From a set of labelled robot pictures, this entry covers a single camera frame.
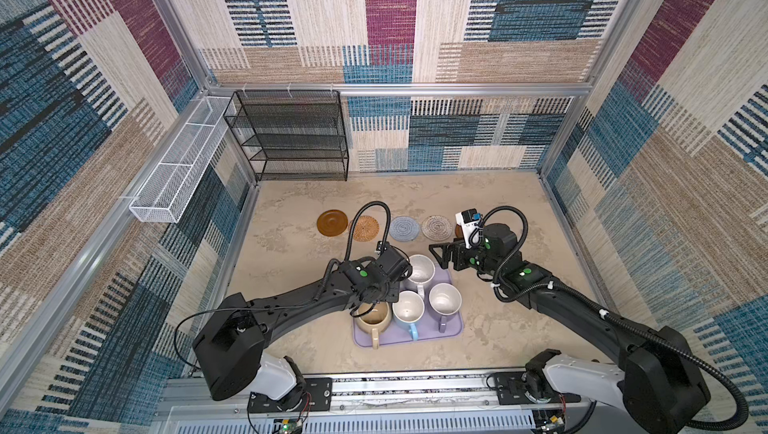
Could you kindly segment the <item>white speckled mug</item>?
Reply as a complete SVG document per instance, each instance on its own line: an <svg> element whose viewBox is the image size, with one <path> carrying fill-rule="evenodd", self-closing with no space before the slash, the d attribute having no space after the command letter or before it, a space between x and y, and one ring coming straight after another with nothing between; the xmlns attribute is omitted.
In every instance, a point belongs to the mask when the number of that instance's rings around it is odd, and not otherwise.
<svg viewBox="0 0 768 434"><path fill-rule="evenodd" d="M416 292L424 299L436 272L434 262L422 254L411 255L409 262L412 267L412 273L403 281L403 285L406 289Z"/></svg>

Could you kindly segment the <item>multicolour woven round coaster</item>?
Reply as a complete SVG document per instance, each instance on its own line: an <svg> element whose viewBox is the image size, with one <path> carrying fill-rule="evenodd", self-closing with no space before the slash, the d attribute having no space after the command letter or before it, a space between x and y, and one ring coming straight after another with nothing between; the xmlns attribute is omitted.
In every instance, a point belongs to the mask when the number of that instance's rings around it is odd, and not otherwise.
<svg viewBox="0 0 768 434"><path fill-rule="evenodd" d="M455 223L441 215L431 215L421 224L422 234L429 240L443 242L451 240Z"/></svg>

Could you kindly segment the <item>blue woven round coaster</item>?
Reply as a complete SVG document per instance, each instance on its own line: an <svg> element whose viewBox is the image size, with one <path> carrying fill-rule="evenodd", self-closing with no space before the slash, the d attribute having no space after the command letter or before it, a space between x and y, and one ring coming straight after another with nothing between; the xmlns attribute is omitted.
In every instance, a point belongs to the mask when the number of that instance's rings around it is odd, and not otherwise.
<svg viewBox="0 0 768 434"><path fill-rule="evenodd" d="M397 242L411 242L419 236L420 224L412 217L399 216L392 220L389 234Z"/></svg>

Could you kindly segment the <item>rattan woven round coaster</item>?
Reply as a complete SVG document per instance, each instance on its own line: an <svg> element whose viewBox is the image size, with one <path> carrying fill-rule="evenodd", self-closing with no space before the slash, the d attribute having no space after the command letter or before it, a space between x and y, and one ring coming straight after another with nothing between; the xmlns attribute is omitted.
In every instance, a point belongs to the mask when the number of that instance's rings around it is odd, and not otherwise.
<svg viewBox="0 0 768 434"><path fill-rule="evenodd" d="M380 224L370 215L361 215L356 223L350 224L350 229L354 242L371 242L379 235Z"/></svg>

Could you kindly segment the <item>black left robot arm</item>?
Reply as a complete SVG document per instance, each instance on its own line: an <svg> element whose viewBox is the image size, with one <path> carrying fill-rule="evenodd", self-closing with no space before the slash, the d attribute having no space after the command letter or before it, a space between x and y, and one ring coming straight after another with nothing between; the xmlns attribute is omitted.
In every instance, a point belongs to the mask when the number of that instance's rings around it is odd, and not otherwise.
<svg viewBox="0 0 768 434"><path fill-rule="evenodd" d="M375 257L351 257L354 233L362 214L380 207L385 226ZM379 200L363 205L351 221L344 258L331 259L317 281L291 291L247 301L241 293L226 297L218 307L196 312L175 327L173 346L183 324L204 317L192 341L197 362L214 401L253 390L278 402L296 396L300 371L285 356L271 361L265 349L289 332L323 316L346 311L359 318L380 304L399 298L400 283L413 274L407 254L388 241L392 214Z"/></svg>

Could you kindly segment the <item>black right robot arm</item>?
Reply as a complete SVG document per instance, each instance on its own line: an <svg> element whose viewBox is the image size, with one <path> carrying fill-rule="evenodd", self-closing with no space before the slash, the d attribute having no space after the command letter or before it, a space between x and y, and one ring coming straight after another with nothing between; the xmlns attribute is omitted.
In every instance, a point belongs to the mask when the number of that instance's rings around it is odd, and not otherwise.
<svg viewBox="0 0 768 434"><path fill-rule="evenodd" d="M724 432L746 423L745 395L723 372L694 355L685 337L626 319L568 286L546 268L523 258L529 224L515 234L474 209L457 215L463 236L432 244L443 269L475 270L497 300L544 314L611 360L598 365L548 349L526 366L528 393L547 399L572 393L626 412L648 433L685 427Z"/></svg>

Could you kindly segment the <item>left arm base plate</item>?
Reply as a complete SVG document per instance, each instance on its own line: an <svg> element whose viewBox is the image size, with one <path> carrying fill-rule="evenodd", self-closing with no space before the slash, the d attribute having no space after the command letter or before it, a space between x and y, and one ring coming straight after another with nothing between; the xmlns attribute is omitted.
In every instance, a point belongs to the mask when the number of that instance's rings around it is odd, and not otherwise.
<svg viewBox="0 0 768 434"><path fill-rule="evenodd" d="M331 408L333 380L330 377L309 378L300 382L284 398L275 401L264 394L251 394L248 399L248 414L299 413L309 405L308 410L327 412Z"/></svg>

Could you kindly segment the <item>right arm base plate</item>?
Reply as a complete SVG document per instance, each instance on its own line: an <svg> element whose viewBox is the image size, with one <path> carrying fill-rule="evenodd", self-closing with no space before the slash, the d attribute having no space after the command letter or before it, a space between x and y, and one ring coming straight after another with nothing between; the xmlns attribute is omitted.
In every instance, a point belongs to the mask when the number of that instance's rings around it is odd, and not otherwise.
<svg viewBox="0 0 768 434"><path fill-rule="evenodd" d="M560 393L543 378L528 375L525 371L497 371L485 378L486 387L497 396L502 406L557 404L566 406L579 403L582 397L577 394Z"/></svg>

